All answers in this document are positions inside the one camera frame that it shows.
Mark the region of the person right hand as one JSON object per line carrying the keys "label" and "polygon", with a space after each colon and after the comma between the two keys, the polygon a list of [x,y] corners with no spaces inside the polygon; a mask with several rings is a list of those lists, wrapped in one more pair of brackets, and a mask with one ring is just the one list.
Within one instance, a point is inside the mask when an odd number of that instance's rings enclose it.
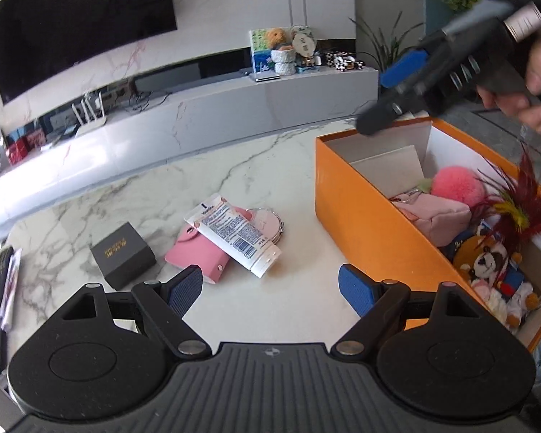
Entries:
{"label": "person right hand", "polygon": [[[525,83],[531,95],[541,95],[541,37],[531,49]],[[541,104],[532,105],[528,97],[520,92],[496,94],[481,86],[477,87],[477,92],[486,109],[499,108],[505,115],[515,117],[537,134],[541,134]]]}

